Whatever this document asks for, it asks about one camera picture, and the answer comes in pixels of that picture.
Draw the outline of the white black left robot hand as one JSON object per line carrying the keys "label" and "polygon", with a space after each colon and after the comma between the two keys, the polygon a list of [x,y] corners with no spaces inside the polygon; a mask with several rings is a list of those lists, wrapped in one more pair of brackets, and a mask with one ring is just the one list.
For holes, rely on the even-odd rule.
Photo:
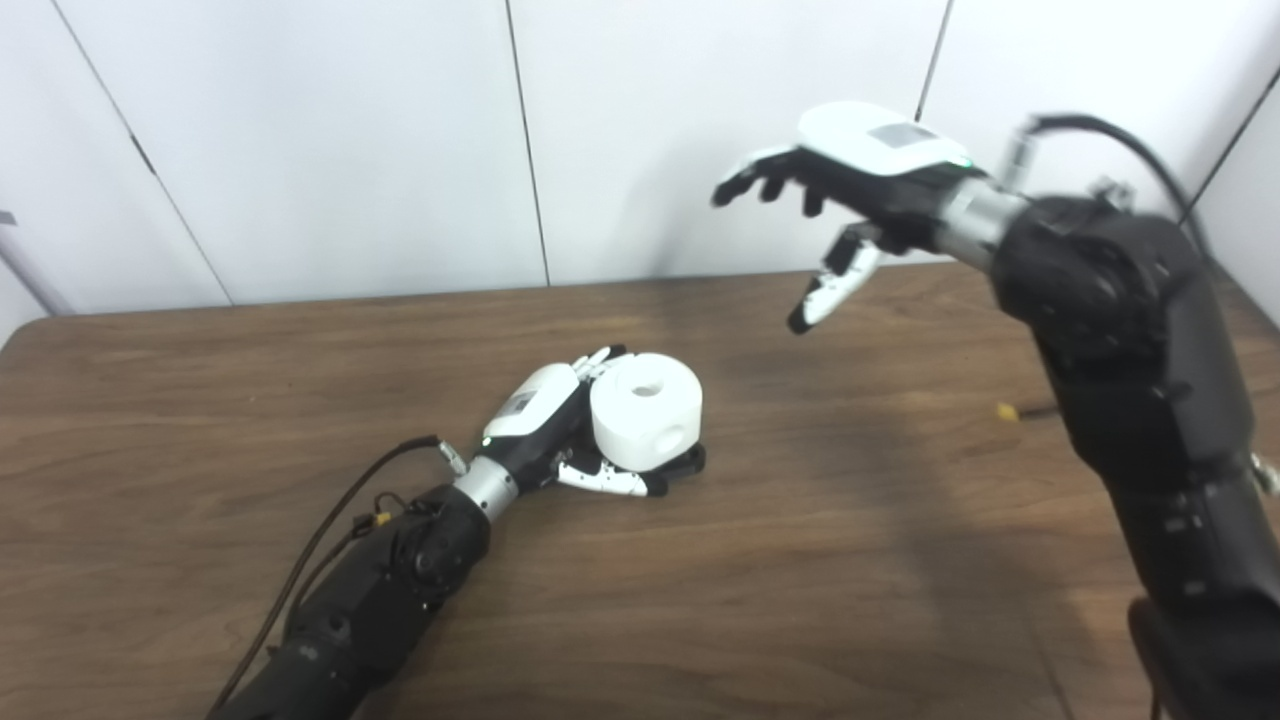
{"label": "white black left robot hand", "polygon": [[498,487],[512,500],[553,483],[603,495],[667,496],[667,479],[623,469],[594,439],[593,386],[631,357],[623,345],[611,345],[535,370],[486,424],[472,465],[497,466]]}

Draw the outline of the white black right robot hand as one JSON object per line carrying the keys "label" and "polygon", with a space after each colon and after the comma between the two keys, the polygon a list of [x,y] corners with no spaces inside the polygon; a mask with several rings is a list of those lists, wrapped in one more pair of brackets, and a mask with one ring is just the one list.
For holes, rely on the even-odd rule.
{"label": "white black right robot hand", "polygon": [[828,102],[805,111],[794,143],[744,158],[714,188],[716,208],[759,188],[773,202],[787,184],[803,190],[803,215],[838,204],[858,215],[809,279],[787,327],[805,334],[859,291],[890,256],[941,255],[945,205],[982,178],[968,151],[918,122],[869,102]]}

